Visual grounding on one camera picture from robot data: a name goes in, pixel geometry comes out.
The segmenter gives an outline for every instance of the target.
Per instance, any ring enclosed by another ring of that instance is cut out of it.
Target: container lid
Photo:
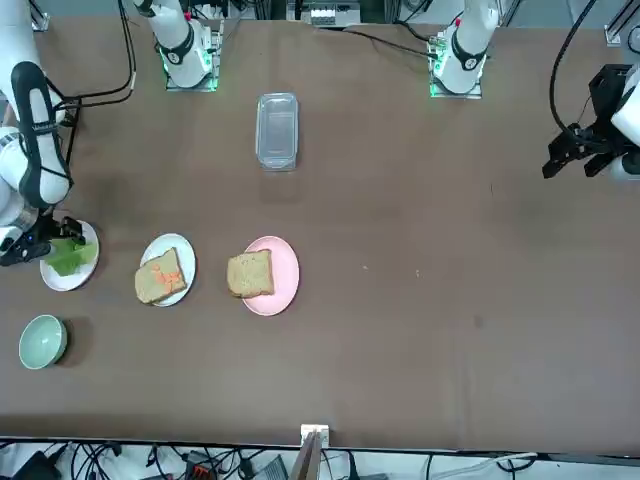
[[[293,93],[267,93],[258,101],[256,155],[270,168],[291,164],[298,152],[298,100]]]

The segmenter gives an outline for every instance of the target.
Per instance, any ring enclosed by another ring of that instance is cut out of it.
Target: light green bowl
[[[30,370],[56,363],[67,348],[67,329],[56,317],[40,315],[20,336],[20,361]]]

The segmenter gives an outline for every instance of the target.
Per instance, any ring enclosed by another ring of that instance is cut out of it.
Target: tabletop
[[[97,228],[95,275],[56,293],[37,262],[3,271],[3,434],[295,444],[300,424],[322,423],[351,447],[638,452],[638,186],[579,164],[541,174],[565,30],[498,30],[478,101],[430,99],[423,58],[251,21],[227,26],[216,93],[167,93],[134,21],[135,93],[83,111],[60,207]],[[359,28],[420,47],[401,27]],[[38,36],[50,78],[66,94],[121,84],[119,29],[53,19]],[[575,37],[565,122],[617,59],[602,32]],[[256,160],[267,92],[300,104],[291,173]],[[193,244],[196,281],[148,307],[133,275],[166,232]],[[272,318],[225,282],[227,259],[264,235],[301,265]],[[72,341],[58,366],[27,371],[18,338],[41,313]]]

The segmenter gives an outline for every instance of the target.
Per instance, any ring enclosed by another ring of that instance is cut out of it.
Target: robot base
[[[198,85],[190,88],[183,88],[176,85],[168,74],[167,66],[164,64],[164,72],[167,77],[165,88],[168,92],[215,92],[218,89],[220,79],[220,54],[222,52],[222,33],[224,31],[224,20],[220,21],[220,28],[212,31],[211,27],[204,26],[203,30],[205,51],[202,53],[202,61],[206,65],[211,65],[211,73],[207,74]]]
[[[441,68],[442,61],[441,59],[447,53],[447,42],[448,40],[443,36],[444,32],[438,34],[437,37],[433,41],[427,43],[427,52],[435,53],[438,55],[438,60],[434,60],[429,58],[429,96],[432,98],[471,98],[471,99],[481,99],[482,98],[482,87],[480,85],[480,78],[482,77],[482,69],[480,69],[480,73],[478,75],[478,81],[476,82],[475,87],[473,87],[470,91],[463,94],[453,93],[447,90],[444,85],[438,80],[436,75],[436,71]]]

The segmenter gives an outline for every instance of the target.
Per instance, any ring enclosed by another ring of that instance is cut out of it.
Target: toast
[[[227,285],[234,297],[252,298],[273,295],[271,250],[247,252],[229,259]]]
[[[157,303],[187,288],[178,252],[170,248],[142,265],[135,276],[136,296],[142,303]]]

